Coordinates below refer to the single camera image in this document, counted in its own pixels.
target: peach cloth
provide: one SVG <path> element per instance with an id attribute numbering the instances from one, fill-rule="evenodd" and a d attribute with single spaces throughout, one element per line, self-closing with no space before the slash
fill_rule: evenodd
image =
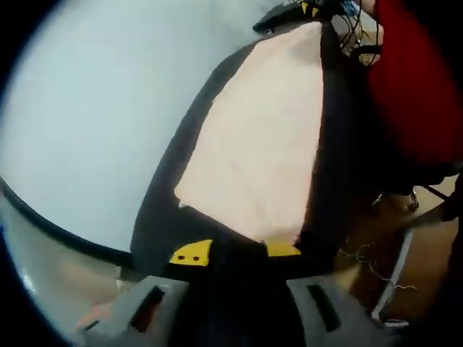
<path id="1" fill-rule="evenodd" d="M 312 22 L 254 47 L 205 118 L 180 205 L 256 241 L 297 237 L 322 116 L 320 40 Z"/>

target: wooden floor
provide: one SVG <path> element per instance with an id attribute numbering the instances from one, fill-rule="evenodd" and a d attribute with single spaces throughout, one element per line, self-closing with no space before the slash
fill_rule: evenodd
<path id="1" fill-rule="evenodd" d="M 450 195 L 456 177 L 445 180 L 435 188 Z M 420 209 L 414 214 L 399 207 L 398 197 L 381 203 L 378 213 L 371 213 L 367 205 L 359 203 L 352 222 L 352 230 L 336 261 L 336 279 L 339 284 L 356 296 L 366 309 L 371 310 L 387 282 L 379 275 L 390 275 L 402 245 L 400 227 L 442 203 L 442 200 L 422 187 L 417 189 Z M 399 279 L 402 286 L 413 288 L 395 291 L 394 298 L 386 306 L 389 319 L 413 321 L 425 314 L 436 289 L 446 274 L 446 263 L 451 243 L 456 236 L 458 223 L 439 223 L 413 229 L 413 240 L 407 261 Z"/>

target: white wall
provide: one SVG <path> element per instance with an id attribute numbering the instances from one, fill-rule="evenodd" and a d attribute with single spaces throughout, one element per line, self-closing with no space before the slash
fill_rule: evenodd
<path id="1" fill-rule="evenodd" d="M 149 181 L 193 98 L 279 2 L 65 2 L 10 81 L 5 182 L 56 225 L 129 251 Z"/>

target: office chair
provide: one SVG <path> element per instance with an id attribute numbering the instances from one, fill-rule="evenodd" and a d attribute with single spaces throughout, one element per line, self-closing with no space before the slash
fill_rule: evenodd
<path id="1" fill-rule="evenodd" d="M 361 46 L 353 49 L 350 53 L 349 59 L 352 62 L 354 71 L 358 73 L 357 78 L 360 76 L 360 83 L 362 84 L 360 90 L 363 97 L 368 94 L 367 75 L 369 67 L 375 63 L 376 57 L 381 56 L 381 48 L 381 45 Z M 365 55 L 370 56 L 369 59 L 366 59 L 367 62 L 363 59 Z M 369 116 L 372 114 L 376 115 L 377 111 L 375 110 L 375 106 L 371 100 L 369 100 L 367 104 L 368 106 L 366 111 L 370 112 Z M 383 128 L 381 120 L 379 117 L 377 118 L 377 122 L 375 123 L 376 126 Z M 380 147 L 382 147 L 382 150 L 384 151 L 382 153 L 386 153 L 385 162 L 387 163 L 388 169 L 386 169 L 386 172 L 380 174 L 380 193 L 372 203 L 373 210 L 378 209 L 379 203 L 388 194 L 398 194 L 411 197 L 411 202 L 407 206 L 407 209 L 412 213 L 415 212 L 420 206 L 414 190 L 414 187 L 416 186 L 422 186 L 432 194 L 446 200 L 446 195 L 430 186 L 440 184 L 446 177 L 455 176 L 462 172 L 463 161 L 459 161 L 457 163 L 446 163 L 438 166 L 410 163 L 401 156 L 398 150 L 394 148 L 394 144 L 391 139 L 383 133 L 383 129 L 377 128 L 376 130 L 378 130 L 378 133 L 380 134 L 379 141 L 382 142 Z"/>

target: red fabric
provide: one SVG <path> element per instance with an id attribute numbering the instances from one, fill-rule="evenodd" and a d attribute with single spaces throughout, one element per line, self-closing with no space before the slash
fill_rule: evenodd
<path id="1" fill-rule="evenodd" d="M 384 38 L 370 91 L 406 158 L 454 163 L 463 159 L 461 95 L 438 44 L 401 1 L 378 0 Z"/>

